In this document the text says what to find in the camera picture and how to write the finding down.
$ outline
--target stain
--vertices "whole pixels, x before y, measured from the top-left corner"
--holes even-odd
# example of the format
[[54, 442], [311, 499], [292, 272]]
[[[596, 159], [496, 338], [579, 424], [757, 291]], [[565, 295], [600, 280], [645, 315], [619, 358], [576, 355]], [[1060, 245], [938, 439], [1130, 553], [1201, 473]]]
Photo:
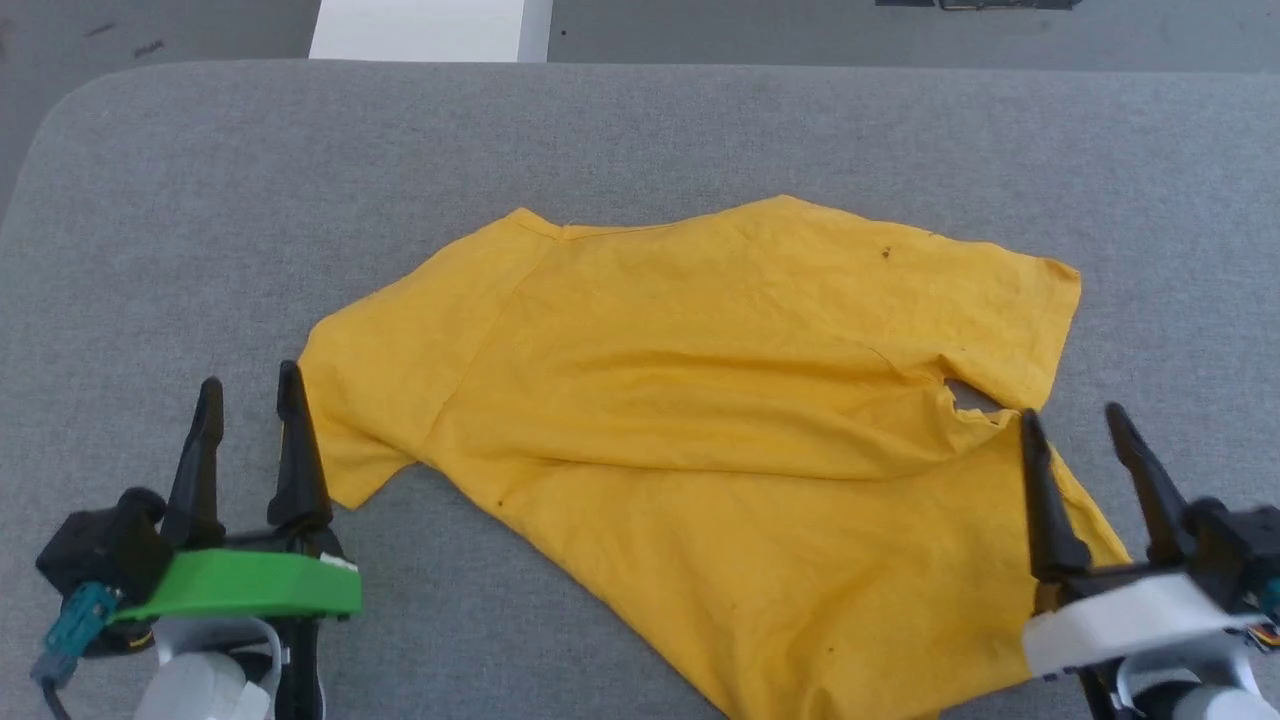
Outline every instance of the stain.
[[163, 40], [157, 40], [151, 45], [143, 45], [142, 47], [138, 47], [137, 50], [133, 51], [133, 59], [137, 60], [138, 58], [146, 58], [147, 55], [155, 53], [161, 47], [164, 47]]
[[114, 27], [115, 27], [115, 23], [104, 23], [104, 24], [100, 24], [96, 28], [86, 32], [81, 37], [84, 37], [84, 38], [97, 37], [99, 35], [102, 35], [104, 32], [110, 32]]
[[9, 18], [0, 18], [0, 63], [9, 59], [8, 51], [4, 49], [5, 36], [13, 29], [14, 22]]

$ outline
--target shirt sleeve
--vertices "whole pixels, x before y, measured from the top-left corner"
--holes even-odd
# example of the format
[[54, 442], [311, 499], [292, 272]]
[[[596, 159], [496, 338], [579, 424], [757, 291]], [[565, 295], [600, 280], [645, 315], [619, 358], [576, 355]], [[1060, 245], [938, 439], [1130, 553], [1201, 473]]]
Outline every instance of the shirt sleeve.
[[[1006, 407], [1044, 405], [1079, 304], [1079, 272], [991, 242], [785, 200], [795, 238], [788, 249], [841, 258], [835, 295], [858, 325], [851, 336], [901, 366], [964, 380]], [[826, 286], [832, 292], [835, 283]]]
[[357, 507], [422, 445], [554, 225], [517, 211], [321, 320], [300, 365], [333, 498]]

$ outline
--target black object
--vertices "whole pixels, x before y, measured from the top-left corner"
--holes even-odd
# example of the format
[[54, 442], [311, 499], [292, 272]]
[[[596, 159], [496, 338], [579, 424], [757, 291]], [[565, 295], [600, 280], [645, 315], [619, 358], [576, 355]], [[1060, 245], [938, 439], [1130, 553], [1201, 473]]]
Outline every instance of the black object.
[[236, 650], [227, 655], [244, 671], [244, 679], [253, 684], [261, 684], [271, 673], [271, 656], [265, 652]]
[[1080, 0], [938, 0], [943, 10], [984, 10], [987, 8], [1029, 8], [1033, 10], [1070, 10]]
[[1188, 571], [1201, 589], [1228, 612], [1274, 612], [1260, 600], [1280, 579], [1280, 510], [1231, 512], [1207, 498], [1192, 505], [1187, 524], [1198, 544]]
[[275, 497], [266, 506], [266, 521], [273, 528], [312, 530], [333, 521], [333, 503], [320, 466], [320, 447], [311, 423], [302, 370], [296, 363], [280, 363], [280, 382], [275, 414], [284, 424], [280, 439], [280, 474]]
[[1183, 493], [1174, 487], [1174, 480], [1138, 434], [1138, 428], [1124, 407], [1112, 402], [1107, 405], [1106, 415], [1111, 445], [1115, 446], [1116, 457], [1133, 477], [1133, 488], [1142, 505], [1147, 534], [1151, 536], [1147, 560], [1160, 566], [1185, 562], [1196, 552], [1196, 542], [1183, 529], [1183, 516], [1187, 514]]
[[174, 547], [218, 547], [227, 528], [218, 521], [218, 443], [223, 442], [223, 383], [207, 378], [182, 443], [160, 537]]
[[[169, 502], [146, 488], [129, 488], [115, 507], [73, 512], [41, 551], [36, 568], [63, 601], [81, 583], [99, 582], [122, 594], [122, 606], [151, 598], [174, 552], [211, 547], [346, 557], [329, 529], [333, 502], [320, 465], [320, 448], [307, 405], [302, 370], [280, 363], [276, 414], [283, 423], [276, 492], [268, 505], [270, 528], [228, 536], [218, 521], [218, 445], [223, 439], [223, 386], [207, 378], [182, 446]], [[157, 532], [155, 525], [161, 523]], [[317, 618], [270, 620], [288, 648], [276, 692], [276, 720], [319, 720], [324, 712], [316, 674]], [[146, 623], [113, 624], [86, 657], [137, 652], [151, 646]], [[232, 652], [242, 666], [261, 670], [250, 651]], [[65, 710], [56, 692], [45, 698], [56, 717]]]
[[72, 512], [36, 569], [64, 601], [82, 583], [99, 582], [118, 591], [122, 605], [146, 602], [173, 561], [173, 547], [155, 529], [164, 511], [159, 495], [129, 488], [115, 507]]
[[[938, 0], [943, 10], [984, 10], [987, 8], [1029, 8], [1039, 10], [1070, 10], [1080, 0]], [[933, 8], [933, 0], [876, 0], [881, 6]]]
[[[1027, 410], [1023, 482], [1030, 570], [1038, 580], [1034, 612], [1052, 612], [1166, 573], [1187, 573], [1226, 612], [1258, 612], [1258, 598], [1280, 580], [1280, 510], [1266, 506], [1233, 512], [1212, 497], [1188, 505], [1124, 407], [1108, 404], [1106, 416], [1116, 456], [1129, 470], [1142, 505], [1151, 537], [1148, 562], [1092, 568], [1088, 547], [1071, 529], [1053, 480], [1039, 416]], [[1112, 698], [1119, 667], [1116, 659], [1076, 669], [1097, 720], [1167, 719], [1170, 708], [1188, 692], [1181, 682], [1161, 683], [1135, 698], [1137, 711], [1116, 708]]]

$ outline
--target green plastic part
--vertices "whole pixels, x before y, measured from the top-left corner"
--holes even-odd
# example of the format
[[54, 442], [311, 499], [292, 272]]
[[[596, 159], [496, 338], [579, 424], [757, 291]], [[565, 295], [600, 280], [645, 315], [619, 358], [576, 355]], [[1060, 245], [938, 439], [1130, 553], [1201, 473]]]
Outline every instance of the green plastic part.
[[201, 550], [179, 552], [146, 605], [111, 621], [170, 615], [307, 618], [361, 610], [360, 573], [305, 555]]

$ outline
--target cable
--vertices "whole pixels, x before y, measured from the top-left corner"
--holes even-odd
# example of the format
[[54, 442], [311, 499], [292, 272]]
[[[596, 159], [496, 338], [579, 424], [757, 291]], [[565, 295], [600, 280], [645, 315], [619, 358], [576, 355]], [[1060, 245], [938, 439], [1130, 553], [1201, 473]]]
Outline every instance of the cable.
[[1265, 650], [1280, 650], [1280, 630], [1277, 630], [1275, 625], [1253, 625], [1249, 628], [1249, 634], [1253, 635], [1253, 639], [1261, 643]]
[[324, 696], [324, 680], [320, 679], [320, 633], [316, 633], [316, 687], [320, 689], [319, 720], [329, 720], [329, 698]]
[[54, 714], [54, 720], [72, 720], [72, 716], [67, 714], [67, 708], [63, 707], [63, 701], [58, 698], [58, 687], [54, 685], [52, 680], [41, 683], [40, 687], [45, 691], [45, 705]]

